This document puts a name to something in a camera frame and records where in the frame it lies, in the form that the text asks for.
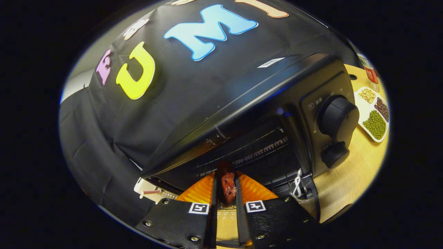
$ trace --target blue letter m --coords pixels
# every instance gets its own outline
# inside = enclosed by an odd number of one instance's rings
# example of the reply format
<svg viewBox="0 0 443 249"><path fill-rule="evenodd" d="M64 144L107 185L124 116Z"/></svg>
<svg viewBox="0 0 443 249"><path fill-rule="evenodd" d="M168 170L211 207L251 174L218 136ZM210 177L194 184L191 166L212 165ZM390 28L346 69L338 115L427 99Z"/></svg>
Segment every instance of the blue letter m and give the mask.
<svg viewBox="0 0 443 249"><path fill-rule="evenodd" d="M258 26L256 21L247 20L216 4L203 9L200 14L203 23L179 23L172 27L164 38L174 37L192 51L192 59L199 61L215 49L214 43L204 43L196 36L226 41L226 34L220 23L229 28L229 33L238 35Z"/></svg>

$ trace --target white wall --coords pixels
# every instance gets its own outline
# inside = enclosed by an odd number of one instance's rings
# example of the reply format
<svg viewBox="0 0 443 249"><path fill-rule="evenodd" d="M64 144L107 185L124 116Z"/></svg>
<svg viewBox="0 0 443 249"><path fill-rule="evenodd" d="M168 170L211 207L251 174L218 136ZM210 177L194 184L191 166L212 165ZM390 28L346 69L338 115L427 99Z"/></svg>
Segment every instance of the white wall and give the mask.
<svg viewBox="0 0 443 249"><path fill-rule="evenodd" d="M123 33L129 26L131 26L138 19L154 10L156 7L164 4L165 1L157 2L149 7L137 11L136 13L128 16L116 26L112 27L107 33L105 33L100 39L92 44L82 55L79 61L75 64L71 73L68 76L68 80L65 83L60 103L69 97L71 94L83 89L83 84L89 86L89 82L94 72L94 67L97 62L102 58L105 51L113 40L118 35Z"/></svg>

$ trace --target sticker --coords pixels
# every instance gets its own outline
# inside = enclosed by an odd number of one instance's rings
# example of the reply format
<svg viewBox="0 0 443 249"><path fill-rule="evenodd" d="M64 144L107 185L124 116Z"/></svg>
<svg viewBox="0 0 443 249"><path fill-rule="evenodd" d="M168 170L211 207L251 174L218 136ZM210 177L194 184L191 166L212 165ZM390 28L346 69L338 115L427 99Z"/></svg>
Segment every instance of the sticker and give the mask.
<svg viewBox="0 0 443 249"><path fill-rule="evenodd" d="M109 58L109 54L111 53L111 50L107 50L105 52L105 55L101 58L100 63L97 66L97 69L95 70L101 77L101 83L105 85L106 80L108 79L109 74L111 73L111 68L109 65L111 64L111 59Z"/></svg>
<svg viewBox="0 0 443 249"><path fill-rule="evenodd" d="M182 4L187 4L189 2L192 2L192 1L195 1L195 0L178 0L178 1L175 1L174 3L171 3L171 5L182 5Z"/></svg>
<svg viewBox="0 0 443 249"><path fill-rule="evenodd" d="M266 62L265 64L259 66L258 68L261 68L261 67L268 67L268 66L270 66L270 65L272 65L272 64L274 64L274 63L276 63L277 61L279 61L279 60L283 60L283 59L284 59L284 57L283 57L283 58L278 58L278 59L270 60L270 61Z"/></svg>
<svg viewBox="0 0 443 249"><path fill-rule="evenodd" d="M257 0L235 0L236 3L245 3L245 4L249 4L252 5L256 8L261 9L262 11L266 12L268 14L268 16L273 17L273 18L282 18L282 17L286 17L289 16L288 13L278 10L274 7L271 7L267 4L264 4L262 2L259 2Z"/></svg>
<svg viewBox="0 0 443 249"><path fill-rule="evenodd" d="M248 213L265 211L263 201L246 202L246 211Z"/></svg>
<svg viewBox="0 0 443 249"><path fill-rule="evenodd" d="M149 21L149 18L146 20L140 20L136 23L134 23L124 34L124 40L131 38L133 34L137 32L143 25L145 25Z"/></svg>
<svg viewBox="0 0 443 249"><path fill-rule="evenodd" d="M128 72L128 64L120 68L115 82L120 84L123 91L131 99L138 99L152 82L155 72L155 62L152 56L143 48L144 42L140 42L129 55L129 59L135 58L142 66L143 73L138 81L135 81Z"/></svg>
<svg viewBox="0 0 443 249"><path fill-rule="evenodd" d="M227 37L220 23L229 28L229 33L239 35L258 26L256 21L247 20L221 4L216 4L200 12L203 23L179 23L164 34L164 38L175 38L192 51L192 59L199 61L215 49L214 43L204 43L197 37L226 41Z"/></svg>
<svg viewBox="0 0 443 249"><path fill-rule="evenodd" d="M189 209L189 213L206 215L209 213L209 204L193 202L191 208Z"/></svg>

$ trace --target bean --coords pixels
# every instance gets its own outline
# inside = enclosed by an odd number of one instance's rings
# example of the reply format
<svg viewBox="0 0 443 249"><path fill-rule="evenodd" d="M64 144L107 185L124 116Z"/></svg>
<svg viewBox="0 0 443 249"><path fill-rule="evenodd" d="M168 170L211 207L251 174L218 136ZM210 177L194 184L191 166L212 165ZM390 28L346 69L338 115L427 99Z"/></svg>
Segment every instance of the bean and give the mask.
<svg viewBox="0 0 443 249"><path fill-rule="evenodd" d="M377 111L371 111L368 120L364 121L363 125L375 137L375 139L379 140L385 134L386 124Z"/></svg>
<svg viewBox="0 0 443 249"><path fill-rule="evenodd" d="M385 104L383 104L383 101L381 101L380 98L377 98L377 103L375 103L374 107L375 109L377 109L377 111L379 111L382 114L386 122L389 122L388 107Z"/></svg>
<svg viewBox="0 0 443 249"><path fill-rule="evenodd" d="M360 91L358 94L360 97L362 97L364 100L366 100L368 103L372 103L375 99L375 93L367 88Z"/></svg>

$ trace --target yellow letter u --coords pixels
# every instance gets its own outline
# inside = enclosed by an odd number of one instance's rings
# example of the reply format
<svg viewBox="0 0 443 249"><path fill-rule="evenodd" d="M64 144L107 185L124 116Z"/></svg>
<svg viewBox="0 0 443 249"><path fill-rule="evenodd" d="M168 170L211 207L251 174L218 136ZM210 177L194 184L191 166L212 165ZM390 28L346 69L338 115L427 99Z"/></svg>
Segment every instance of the yellow letter u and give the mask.
<svg viewBox="0 0 443 249"><path fill-rule="evenodd" d="M152 82L155 72L155 62L152 56L143 48L144 42L140 42L129 55L129 59L135 58L143 67L143 73L138 81L135 81L128 72L128 64L125 63L117 74L116 83L120 84L123 91L131 99L143 96Z"/></svg>

